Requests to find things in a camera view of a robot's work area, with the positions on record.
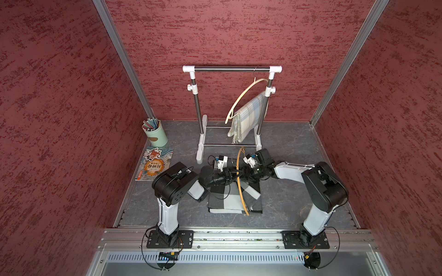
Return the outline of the grey black checkered scarf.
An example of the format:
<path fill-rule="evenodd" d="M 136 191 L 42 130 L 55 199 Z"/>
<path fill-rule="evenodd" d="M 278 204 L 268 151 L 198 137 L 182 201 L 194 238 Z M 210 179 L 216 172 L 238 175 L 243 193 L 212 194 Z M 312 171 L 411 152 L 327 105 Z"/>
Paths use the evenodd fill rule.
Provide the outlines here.
<path fill-rule="evenodd" d="M 249 214 L 262 213 L 263 207 L 260 184 L 241 181 L 241 187 Z M 213 186 L 210 189 L 208 211 L 210 213 L 245 213 L 239 196 L 237 183 L 234 182 L 226 186 Z"/>

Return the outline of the colourful illustrated book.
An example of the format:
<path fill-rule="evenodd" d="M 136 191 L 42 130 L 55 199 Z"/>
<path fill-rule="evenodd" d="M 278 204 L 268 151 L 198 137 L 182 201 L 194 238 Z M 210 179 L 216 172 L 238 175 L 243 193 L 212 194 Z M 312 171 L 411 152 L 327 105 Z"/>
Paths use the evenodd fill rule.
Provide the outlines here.
<path fill-rule="evenodd" d="M 153 181 L 170 167 L 172 156 L 173 148 L 171 147 L 147 147 L 135 174 L 135 180 Z"/>

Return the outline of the brown wooden hanger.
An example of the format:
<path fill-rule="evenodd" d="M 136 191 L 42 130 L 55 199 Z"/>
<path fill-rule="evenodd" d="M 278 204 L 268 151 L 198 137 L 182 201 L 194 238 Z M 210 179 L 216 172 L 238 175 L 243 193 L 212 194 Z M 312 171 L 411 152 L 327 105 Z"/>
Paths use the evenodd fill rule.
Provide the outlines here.
<path fill-rule="evenodd" d="M 238 192 L 239 192 L 239 196 L 241 199 L 242 207 L 243 207 L 243 210 L 245 211 L 245 214 L 247 216 L 249 216 L 249 211 L 247 209 L 246 202 L 245 202 L 243 194 L 242 194 L 241 179 L 239 176 L 239 165 L 240 165 L 241 154 L 243 154 L 243 156 L 245 156 L 245 147 L 241 147 L 238 151 L 237 158 L 236 158 L 236 170 L 237 170 L 237 186 L 238 186 Z"/>

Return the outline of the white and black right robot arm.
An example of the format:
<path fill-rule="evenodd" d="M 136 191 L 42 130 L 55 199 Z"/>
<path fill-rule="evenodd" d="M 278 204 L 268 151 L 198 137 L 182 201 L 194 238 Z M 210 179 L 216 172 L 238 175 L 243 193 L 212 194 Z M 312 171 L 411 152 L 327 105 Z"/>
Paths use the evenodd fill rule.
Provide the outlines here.
<path fill-rule="evenodd" d="M 239 175 L 244 180 L 272 177 L 299 182 L 306 186 L 312 207 L 298 234 L 300 244 L 304 248 L 315 246 L 332 213 L 348 200 L 346 186 L 326 162 L 307 165 L 280 162 L 254 168 L 246 164 L 239 170 Z"/>

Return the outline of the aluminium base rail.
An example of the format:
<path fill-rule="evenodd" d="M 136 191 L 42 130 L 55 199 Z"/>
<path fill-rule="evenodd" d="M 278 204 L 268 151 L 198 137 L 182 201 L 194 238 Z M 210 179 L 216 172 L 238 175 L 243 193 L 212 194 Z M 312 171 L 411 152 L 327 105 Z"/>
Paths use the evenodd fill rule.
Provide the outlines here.
<path fill-rule="evenodd" d="M 192 228 L 192 248 L 188 251 L 284 251 L 281 229 Z M 144 228 L 107 228 L 99 240 L 99 251 L 135 251 L 145 237 Z M 325 231 L 329 249 L 315 252 L 379 252 L 370 230 Z"/>

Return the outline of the blue plaid fringed scarf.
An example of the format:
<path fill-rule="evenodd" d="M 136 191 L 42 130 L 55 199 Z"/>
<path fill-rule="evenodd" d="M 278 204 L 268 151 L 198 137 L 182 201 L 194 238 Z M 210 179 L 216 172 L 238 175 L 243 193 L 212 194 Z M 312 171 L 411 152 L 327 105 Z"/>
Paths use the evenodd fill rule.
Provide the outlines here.
<path fill-rule="evenodd" d="M 236 111 L 227 134 L 233 138 L 232 144 L 243 142 L 249 132 L 259 124 L 264 102 L 265 92 L 262 92 Z"/>

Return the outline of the right aluminium corner profile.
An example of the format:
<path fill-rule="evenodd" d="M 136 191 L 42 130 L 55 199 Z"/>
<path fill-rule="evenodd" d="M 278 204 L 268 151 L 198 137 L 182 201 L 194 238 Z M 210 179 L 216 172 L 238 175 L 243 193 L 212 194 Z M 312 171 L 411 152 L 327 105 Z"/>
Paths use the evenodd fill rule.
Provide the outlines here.
<path fill-rule="evenodd" d="M 310 126 L 312 128 L 315 128 L 315 126 L 319 122 L 326 107 L 328 106 L 328 104 L 331 101 L 331 99 L 333 98 L 335 92 L 339 88 L 339 86 L 340 86 L 341 82 L 343 81 L 344 77 L 346 76 L 348 70 L 351 68 L 351 65 L 353 64 L 354 60 L 358 56 L 360 50 L 363 48 L 366 40 L 368 39 L 369 35 L 371 34 L 374 26 L 378 22 L 379 18 L 381 17 L 381 15 L 384 12 L 385 8 L 387 7 L 388 3 L 389 3 L 389 0 L 376 0 L 374 2 L 372 8 L 368 12 L 366 19 L 364 20 L 361 28 L 359 29 L 358 34 L 356 35 L 352 45 L 350 46 L 347 54 L 345 55 L 345 58 L 341 64 L 341 66 L 339 67 L 329 88 L 327 89 L 318 108 L 316 109 L 315 113 L 313 114 L 313 117 L 310 120 Z"/>

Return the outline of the left aluminium corner profile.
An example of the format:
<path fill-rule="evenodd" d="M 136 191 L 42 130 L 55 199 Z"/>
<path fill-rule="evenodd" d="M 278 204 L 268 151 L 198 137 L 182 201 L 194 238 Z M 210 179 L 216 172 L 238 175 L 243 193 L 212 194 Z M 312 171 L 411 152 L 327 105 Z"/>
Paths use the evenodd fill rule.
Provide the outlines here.
<path fill-rule="evenodd" d="M 146 97 L 145 91 L 142 87 L 142 84 L 137 76 L 137 73 L 133 67 L 132 62 L 130 61 L 130 57 L 127 54 L 127 51 L 124 47 L 124 44 L 121 40 L 120 35 L 118 34 L 115 23 L 112 19 L 110 11 L 103 0 L 93 0 L 94 6 L 98 11 L 98 14 L 101 18 L 102 23 L 105 26 L 105 29 L 111 39 L 111 42 L 123 64 L 123 67 L 132 83 L 133 88 L 139 98 L 141 105 L 143 106 L 145 113 L 148 118 L 155 117 L 154 111 Z"/>

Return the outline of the aluminium corner profile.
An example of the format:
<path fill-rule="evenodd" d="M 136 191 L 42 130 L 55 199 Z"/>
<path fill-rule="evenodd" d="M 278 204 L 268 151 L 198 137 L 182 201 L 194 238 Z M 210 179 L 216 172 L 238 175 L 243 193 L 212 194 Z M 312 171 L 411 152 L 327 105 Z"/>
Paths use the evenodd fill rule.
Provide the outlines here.
<path fill-rule="evenodd" d="M 315 113 L 313 114 L 313 117 L 310 120 L 310 126 L 312 128 L 315 128 L 315 126 L 319 122 L 326 107 L 328 106 L 328 104 L 331 101 L 331 99 L 333 98 L 335 92 L 339 88 L 339 86 L 340 86 L 341 82 L 343 81 L 344 77 L 346 76 L 348 70 L 351 68 L 351 65 L 353 64 L 354 60 L 358 56 L 360 50 L 363 48 L 366 40 L 368 39 L 369 35 L 371 34 L 374 26 L 378 22 L 379 18 L 381 17 L 381 15 L 384 12 L 385 8 L 387 7 L 388 3 L 389 3 L 389 0 L 376 0 L 374 2 L 372 8 L 368 12 L 366 19 L 364 20 L 361 28 L 359 29 L 358 34 L 356 35 L 352 45 L 350 46 L 347 54 L 345 55 L 345 58 L 341 64 L 341 66 L 339 67 L 329 88 L 327 89 L 318 108 L 316 109 Z"/>
<path fill-rule="evenodd" d="M 142 87 L 142 84 L 137 76 L 137 73 L 133 67 L 132 62 L 130 61 L 130 57 L 127 54 L 127 51 L 124 47 L 124 44 L 121 40 L 120 35 L 118 34 L 115 23 L 112 19 L 110 11 L 103 0 L 93 0 L 94 6 L 98 11 L 98 14 L 101 18 L 102 23 L 105 26 L 105 29 L 111 39 L 111 42 L 123 64 L 123 67 L 132 83 L 133 88 L 139 98 L 141 105 L 143 106 L 145 113 L 148 118 L 155 117 L 154 111 L 146 97 L 145 91 Z"/>

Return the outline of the green cup with pencils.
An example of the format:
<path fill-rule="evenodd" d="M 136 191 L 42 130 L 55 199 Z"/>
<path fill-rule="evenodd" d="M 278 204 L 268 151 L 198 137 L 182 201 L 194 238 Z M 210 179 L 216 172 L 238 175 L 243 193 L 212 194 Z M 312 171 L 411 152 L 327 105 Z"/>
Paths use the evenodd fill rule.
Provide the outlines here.
<path fill-rule="evenodd" d="M 161 120 L 148 118 L 143 121 L 142 129 L 153 147 L 164 147 L 168 143 Z"/>

